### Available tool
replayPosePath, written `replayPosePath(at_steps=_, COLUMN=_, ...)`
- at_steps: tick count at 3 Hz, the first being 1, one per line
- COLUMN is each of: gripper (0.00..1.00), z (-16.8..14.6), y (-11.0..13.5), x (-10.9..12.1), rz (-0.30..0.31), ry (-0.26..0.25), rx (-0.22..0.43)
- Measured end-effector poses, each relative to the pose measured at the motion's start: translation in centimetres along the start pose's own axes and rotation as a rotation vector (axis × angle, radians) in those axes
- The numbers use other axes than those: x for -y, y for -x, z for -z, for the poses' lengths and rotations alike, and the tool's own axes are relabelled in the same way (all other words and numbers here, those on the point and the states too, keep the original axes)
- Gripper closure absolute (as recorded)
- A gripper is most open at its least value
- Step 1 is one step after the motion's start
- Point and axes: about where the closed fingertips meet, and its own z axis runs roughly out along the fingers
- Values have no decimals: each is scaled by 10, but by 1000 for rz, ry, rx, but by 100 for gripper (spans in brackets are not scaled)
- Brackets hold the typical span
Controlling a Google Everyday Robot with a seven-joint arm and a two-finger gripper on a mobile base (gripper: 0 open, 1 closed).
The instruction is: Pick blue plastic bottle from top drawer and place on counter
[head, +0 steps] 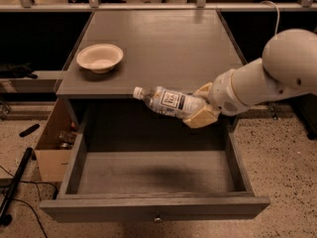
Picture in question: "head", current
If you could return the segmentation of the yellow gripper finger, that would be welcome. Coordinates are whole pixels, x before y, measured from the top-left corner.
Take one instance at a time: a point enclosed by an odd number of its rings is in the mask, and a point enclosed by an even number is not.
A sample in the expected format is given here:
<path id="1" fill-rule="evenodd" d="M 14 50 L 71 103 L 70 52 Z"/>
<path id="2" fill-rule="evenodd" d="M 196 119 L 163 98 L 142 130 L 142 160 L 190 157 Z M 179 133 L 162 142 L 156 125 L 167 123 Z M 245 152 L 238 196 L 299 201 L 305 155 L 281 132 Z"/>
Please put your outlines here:
<path id="1" fill-rule="evenodd" d="M 200 88 L 196 89 L 193 92 L 193 96 L 197 96 L 197 97 L 200 97 L 200 98 L 207 100 L 211 87 L 212 87 L 212 83 L 208 82 L 208 83 L 202 85 Z"/>
<path id="2" fill-rule="evenodd" d="M 206 127 L 218 120 L 220 111 L 207 104 L 196 111 L 194 114 L 182 120 L 191 129 Z"/>

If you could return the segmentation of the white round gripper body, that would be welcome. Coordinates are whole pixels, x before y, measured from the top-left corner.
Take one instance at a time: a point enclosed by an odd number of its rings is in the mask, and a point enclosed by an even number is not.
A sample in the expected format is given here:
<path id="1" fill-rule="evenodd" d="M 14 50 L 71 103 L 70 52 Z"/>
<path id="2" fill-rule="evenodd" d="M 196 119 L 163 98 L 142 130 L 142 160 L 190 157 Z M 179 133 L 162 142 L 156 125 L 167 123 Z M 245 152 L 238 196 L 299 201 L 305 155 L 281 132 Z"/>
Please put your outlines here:
<path id="1" fill-rule="evenodd" d="M 209 103 L 226 116 L 236 116 L 250 109 L 236 96 L 232 83 L 234 72 L 234 69 L 230 69 L 219 75 L 208 93 Z"/>

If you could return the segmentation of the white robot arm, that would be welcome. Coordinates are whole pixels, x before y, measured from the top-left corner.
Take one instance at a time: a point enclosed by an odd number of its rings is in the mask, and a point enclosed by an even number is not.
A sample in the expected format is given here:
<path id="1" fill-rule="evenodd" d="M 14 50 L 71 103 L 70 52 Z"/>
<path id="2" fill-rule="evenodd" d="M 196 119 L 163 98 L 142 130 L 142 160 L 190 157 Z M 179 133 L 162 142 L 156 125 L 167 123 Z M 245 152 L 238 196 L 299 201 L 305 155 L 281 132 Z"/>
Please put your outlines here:
<path id="1" fill-rule="evenodd" d="M 317 34 L 290 29 L 274 35 L 256 59 L 218 75 L 194 94 L 206 104 L 182 122 L 202 128 L 263 102 L 317 94 Z"/>

